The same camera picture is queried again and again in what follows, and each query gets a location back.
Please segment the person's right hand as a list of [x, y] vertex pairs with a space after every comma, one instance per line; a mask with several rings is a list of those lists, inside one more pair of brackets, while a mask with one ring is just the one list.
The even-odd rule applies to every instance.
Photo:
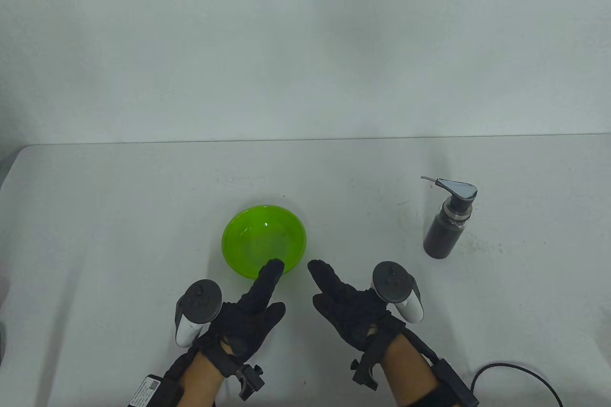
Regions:
[[373, 289], [358, 291], [344, 283], [323, 260], [311, 260], [307, 268], [320, 289], [312, 297], [314, 308], [356, 350], [366, 352], [380, 331], [393, 341], [406, 327]]

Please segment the person's left hand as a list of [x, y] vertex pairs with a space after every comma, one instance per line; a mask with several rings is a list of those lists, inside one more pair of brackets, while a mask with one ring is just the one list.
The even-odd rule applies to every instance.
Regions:
[[225, 378], [258, 352], [284, 318], [284, 302], [270, 302], [283, 273], [283, 261], [268, 261], [249, 291], [236, 303], [224, 302], [207, 332], [198, 338], [196, 347]]

